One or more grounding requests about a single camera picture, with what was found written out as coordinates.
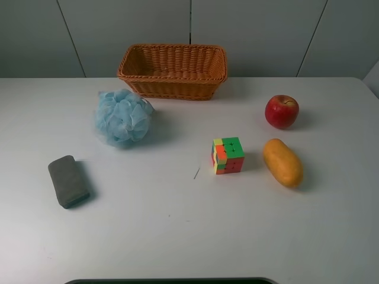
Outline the colourful puzzle cube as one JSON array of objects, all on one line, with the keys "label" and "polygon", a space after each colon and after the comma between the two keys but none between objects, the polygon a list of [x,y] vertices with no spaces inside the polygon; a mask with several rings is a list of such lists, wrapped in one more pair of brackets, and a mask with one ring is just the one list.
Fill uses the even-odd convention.
[{"label": "colourful puzzle cube", "polygon": [[217,175],[241,172],[245,154],[238,137],[213,140],[211,159]]}]

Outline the orange wicker basket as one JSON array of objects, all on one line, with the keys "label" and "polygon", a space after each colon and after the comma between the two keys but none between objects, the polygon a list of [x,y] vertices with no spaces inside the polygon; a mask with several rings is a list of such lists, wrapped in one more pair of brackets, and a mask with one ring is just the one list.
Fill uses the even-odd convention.
[{"label": "orange wicker basket", "polygon": [[207,101],[227,80],[227,57],[214,45],[134,44],[117,76],[147,98]]}]

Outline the blue mesh bath loofah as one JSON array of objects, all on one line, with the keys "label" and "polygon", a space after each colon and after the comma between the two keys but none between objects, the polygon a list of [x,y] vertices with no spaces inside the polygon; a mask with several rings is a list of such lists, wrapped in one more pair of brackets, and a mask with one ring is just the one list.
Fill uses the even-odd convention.
[{"label": "blue mesh bath loofah", "polygon": [[128,89],[101,91],[95,128],[107,144],[130,147],[145,137],[154,111],[149,101]]}]

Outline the yellow orange mango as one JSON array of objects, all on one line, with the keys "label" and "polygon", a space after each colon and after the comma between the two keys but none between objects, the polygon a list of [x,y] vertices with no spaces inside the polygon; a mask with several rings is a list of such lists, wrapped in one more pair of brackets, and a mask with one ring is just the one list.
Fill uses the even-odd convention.
[{"label": "yellow orange mango", "polygon": [[263,157],[273,177],[283,186],[296,188],[303,181],[301,160],[280,139],[270,139],[264,145]]}]

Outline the red apple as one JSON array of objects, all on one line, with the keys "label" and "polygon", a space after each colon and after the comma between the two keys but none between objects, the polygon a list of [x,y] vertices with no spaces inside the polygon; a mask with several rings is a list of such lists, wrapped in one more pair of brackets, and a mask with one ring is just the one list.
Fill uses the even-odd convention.
[{"label": "red apple", "polygon": [[292,126],[299,113],[298,102],[287,95],[275,95],[265,107],[267,122],[277,129],[286,129]]}]

